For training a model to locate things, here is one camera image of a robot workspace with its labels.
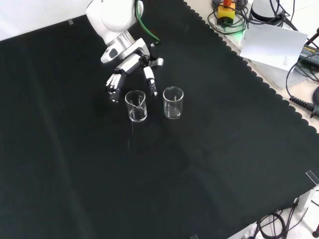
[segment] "white paper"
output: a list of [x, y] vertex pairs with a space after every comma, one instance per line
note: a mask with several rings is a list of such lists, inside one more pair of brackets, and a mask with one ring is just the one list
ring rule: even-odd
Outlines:
[[298, 61], [308, 35], [268, 24], [249, 24], [240, 56], [286, 71]]

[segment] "black cloth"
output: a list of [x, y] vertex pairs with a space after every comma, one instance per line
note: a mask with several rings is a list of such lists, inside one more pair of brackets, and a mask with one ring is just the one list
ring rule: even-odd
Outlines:
[[[0, 42], [0, 238], [226, 239], [314, 186], [315, 129], [198, 15], [154, 0], [143, 21], [162, 41], [159, 90], [184, 91], [178, 120], [142, 68], [110, 103], [118, 62], [100, 62], [86, 16]], [[128, 118], [132, 89], [147, 93], [143, 123]]]

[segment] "white device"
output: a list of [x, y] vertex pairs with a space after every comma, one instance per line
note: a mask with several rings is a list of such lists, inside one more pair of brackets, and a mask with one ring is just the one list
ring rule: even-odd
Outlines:
[[[277, 15], [280, 15], [283, 12], [283, 9], [279, 6], [277, 0], [254, 0], [251, 7], [251, 16], [259, 21], [269, 21], [275, 17], [274, 10], [277, 11]], [[281, 20], [274, 21], [274, 25], [280, 24]]]
[[[119, 100], [121, 87], [127, 75], [139, 66], [144, 67], [145, 80], [150, 93], [158, 95], [153, 71], [150, 67], [162, 66], [163, 59], [151, 61], [151, 54], [142, 38], [135, 41], [128, 29], [135, 23], [136, 0], [93, 0], [87, 7], [86, 15], [94, 30], [103, 38], [107, 49], [101, 57], [103, 63], [114, 59], [123, 62], [115, 69], [115, 73], [106, 83], [107, 91], [113, 102]], [[144, 6], [137, 1], [140, 15]]]

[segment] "green cable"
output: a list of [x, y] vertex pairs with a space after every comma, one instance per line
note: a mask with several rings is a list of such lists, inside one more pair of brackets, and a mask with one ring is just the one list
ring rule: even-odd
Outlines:
[[138, 15], [138, 20], [139, 20], [139, 23], [141, 25], [141, 27], [144, 29], [144, 31], [152, 36], [153, 38], [155, 38], [158, 42], [160, 41], [159, 38], [157, 36], [155, 36], [153, 33], [151, 33], [147, 28], [146, 26], [144, 26], [142, 20], [141, 20], [141, 16], [140, 16], [140, 13], [139, 13], [139, 0], [136, 0], [136, 12], [137, 12], [137, 15]]

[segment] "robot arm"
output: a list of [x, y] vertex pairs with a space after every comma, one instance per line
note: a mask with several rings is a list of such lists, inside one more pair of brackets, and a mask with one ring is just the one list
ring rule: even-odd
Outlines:
[[[93, 0], [86, 15], [94, 30], [106, 45], [135, 23], [135, 0]], [[139, 12], [143, 14], [143, 2], [139, 1]]]
[[[106, 82], [106, 89], [113, 102], [119, 100], [121, 87], [127, 75], [138, 67], [144, 68], [145, 81], [150, 94], [158, 95], [151, 67], [162, 66], [163, 59], [150, 61], [151, 55], [143, 39], [135, 41], [127, 31], [135, 23], [134, 2], [136, 0], [93, 0], [87, 10], [87, 17], [94, 30], [103, 38], [107, 49], [101, 57], [103, 63], [117, 58], [123, 62]], [[143, 3], [138, 1], [139, 12]]]

